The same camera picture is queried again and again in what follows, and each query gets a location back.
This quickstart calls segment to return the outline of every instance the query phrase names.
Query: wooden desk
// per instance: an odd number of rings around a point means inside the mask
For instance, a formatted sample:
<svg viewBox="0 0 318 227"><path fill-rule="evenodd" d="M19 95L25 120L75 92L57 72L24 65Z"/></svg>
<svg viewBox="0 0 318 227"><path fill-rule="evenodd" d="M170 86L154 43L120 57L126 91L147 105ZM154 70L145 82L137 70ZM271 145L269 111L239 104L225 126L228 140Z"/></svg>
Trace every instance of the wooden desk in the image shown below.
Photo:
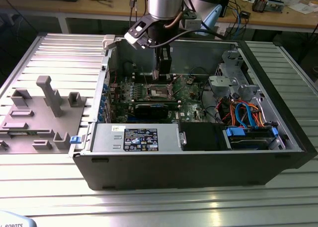
<svg viewBox="0 0 318 227"><path fill-rule="evenodd" d="M128 20L129 0L113 0L113 7L96 1L78 0L64 2L54 0L9 0L22 14L57 17L63 33L69 33L66 18L87 18L103 20ZM302 14L288 7L282 13L252 11L252 4L237 0L242 10L251 12L247 28L312 32L318 22L318 13ZM144 0L138 0L138 16L144 12ZM16 13L5 0L0 0L0 13ZM236 21L230 9L219 18L217 26L229 27Z"/></svg>

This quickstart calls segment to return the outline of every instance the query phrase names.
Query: metal bracket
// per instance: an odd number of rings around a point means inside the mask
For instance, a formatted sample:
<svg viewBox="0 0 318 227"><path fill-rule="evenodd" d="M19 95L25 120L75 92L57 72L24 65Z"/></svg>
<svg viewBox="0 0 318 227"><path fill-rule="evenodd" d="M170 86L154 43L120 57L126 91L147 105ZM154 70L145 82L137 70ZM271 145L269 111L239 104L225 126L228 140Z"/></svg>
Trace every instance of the metal bracket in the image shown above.
<svg viewBox="0 0 318 227"><path fill-rule="evenodd" d="M179 133L179 139L180 139L181 145L187 144L187 138L185 136L185 132Z"/></svg>

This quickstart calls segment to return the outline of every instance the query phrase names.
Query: blue latch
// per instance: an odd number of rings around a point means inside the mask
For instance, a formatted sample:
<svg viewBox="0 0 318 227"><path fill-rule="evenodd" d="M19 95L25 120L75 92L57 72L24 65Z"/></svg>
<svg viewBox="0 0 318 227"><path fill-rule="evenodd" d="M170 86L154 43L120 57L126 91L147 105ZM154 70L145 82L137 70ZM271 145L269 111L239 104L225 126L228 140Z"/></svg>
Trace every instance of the blue latch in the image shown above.
<svg viewBox="0 0 318 227"><path fill-rule="evenodd" d="M81 144L81 136L71 136L70 144Z"/></svg>
<svg viewBox="0 0 318 227"><path fill-rule="evenodd" d="M275 135L275 137L278 136L278 130L276 128L272 128L273 134Z"/></svg>
<svg viewBox="0 0 318 227"><path fill-rule="evenodd" d="M226 133L229 136L245 136L245 132L243 128L238 127L229 127L226 129Z"/></svg>

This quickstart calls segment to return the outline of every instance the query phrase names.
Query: aluminum profile table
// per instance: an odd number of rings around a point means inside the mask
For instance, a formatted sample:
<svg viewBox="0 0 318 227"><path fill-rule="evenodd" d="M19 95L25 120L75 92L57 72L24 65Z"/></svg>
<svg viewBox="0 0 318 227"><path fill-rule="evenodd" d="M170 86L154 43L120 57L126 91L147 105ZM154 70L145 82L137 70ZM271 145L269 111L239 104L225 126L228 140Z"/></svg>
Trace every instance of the aluminum profile table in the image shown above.
<svg viewBox="0 0 318 227"><path fill-rule="evenodd" d="M102 58L101 40L102 36L91 35L48 34L38 37L0 89L0 114L6 114L12 105L8 95L17 87L26 87L32 90L32 94L40 95L39 89L30 87L38 74L59 78L56 83L52 82L52 86L62 90L62 94L77 88L70 83L80 85L81 95L88 97L84 111L88 114ZM293 83L286 81L290 89L298 84L302 84L300 89L306 89L303 80L315 93L306 75L296 64L290 63L282 48L270 43L263 43L260 47L255 47L255 43L247 44L269 77L273 76L273 83L279 77L287 79L290 76L298 80ZM259 50L268 49L266 46L273 52ZM273 57L281 62L274 62ZM266 58L284 66L289 63L290 70L283 70L286 67L278 65L263 65ZM269 72L272 68L277 71L274 75ZM286 103L294 105L295 110L302 109L297 105L302 104L298 101L304 95L300 93L296 96L299 99L293 99L294 95L285 90L282 88L279 92L290 98L285 100ZM317 97L309 96L312 97L312 108L317 109ZM303 128L307 125L317 128L317 114L311 111L308 114L312 116L297 119L303 122ZM86 118L86 115L82 118L79 133L86 131ZM308 135L318 146L318 134ZM38 227L316 227L317 161L316 157L300 169L284 171L266 186L92 191L67 154L0 155L0 209L29 216Z"/></svg>

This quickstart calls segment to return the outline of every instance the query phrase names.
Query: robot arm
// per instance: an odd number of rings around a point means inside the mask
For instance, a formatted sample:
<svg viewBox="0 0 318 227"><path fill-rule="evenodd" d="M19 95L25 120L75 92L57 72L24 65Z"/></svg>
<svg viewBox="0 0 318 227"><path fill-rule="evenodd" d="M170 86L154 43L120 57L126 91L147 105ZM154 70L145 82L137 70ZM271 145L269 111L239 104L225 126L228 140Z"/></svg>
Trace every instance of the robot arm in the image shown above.
<svg viewBox="0 0 318 227"><path fill-rule="evenodd" d="M162 43L178 32L182 0L148 0L148 13L139 19L125 34L134 47L155 41Z"/></svg>

